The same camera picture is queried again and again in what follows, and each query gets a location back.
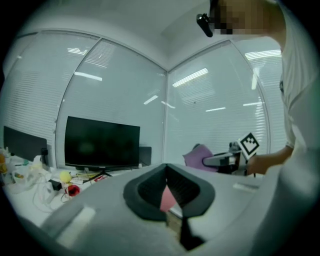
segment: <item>white t-shirt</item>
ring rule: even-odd
[[[320,58],[304,26],[281,2],[286,42],[280,90],[287,145],[293,154],[320,148]]]

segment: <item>computer monitor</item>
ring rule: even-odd
[[[79,168],[139,165],[140,127],[68,116],[64,140],[67,166]]]
[[[33,161],[35,156],[41,155],[42,149],[47,149],[47,140],[4,126],[3,145],[10,153]]]

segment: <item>desk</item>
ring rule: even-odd
[[[117,176],[117,175],[121,175],[121,174],[124,174],[127,172],[131,172],[131,170],[110,171],[110,172],[108,172],[108,174],[110,174],[112,176]],[[40,173],[44,175],[46,181],[50,180],[51,175],[52,175],[50,172],[42,169],[40,171]],[[51,212],[51,210],[48,207],[46,207],[45,205],[40,203],[38,195],[35,196],[34,203],[33,203],[33,197],[38,189],[37,183],[35,185],[33,185],[31,189],[29,189],[27,191],[23,191],[18,194],[14,194],[14,193],[10,192],[10,188],[8,188],[8,186],[4,186],[3,188],[4,188],[4,192],[7,196],[7,198],[9,199],[15,212],[18,215],[33,222],[36,226],[40,227],[42,225],[42,223],[46,220],[46,218],[48,218],[53,213],[53,211]],[[94,183],[96,183],[96,182],[94,180],[92,180],[91,183],[86,182],[81,185],[77,184],[77,186],[80,188],[80,192],[81,192],[81,191],[85,190],[86,188],[90,187],[91,185],[93,185]],[[49,206],[53,210],[57,210],[59,207],[61,207],[64,204],[61,201],[61,197],[63,196],[63,194],[64,194],[64,189],[60,189],[58,194],[50,202]]]

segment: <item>black monitor screen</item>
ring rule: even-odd
[[[33,161],[35,156],[41,155],[41,149],[47,148],[47,140],[4,126],[3,145],[10,153]]]
[[[64,140],[67,166],[139,164],[140,127],[68,116]]]

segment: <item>person's arm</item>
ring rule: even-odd
[[[284,128],[287,138],[286,146],[276,153],[251,157],[246,167],[247,175],[266,174],[269,167],[281,165],[291,156],[296,137],[292,131],[292,123],[286,111],[284,111]]]

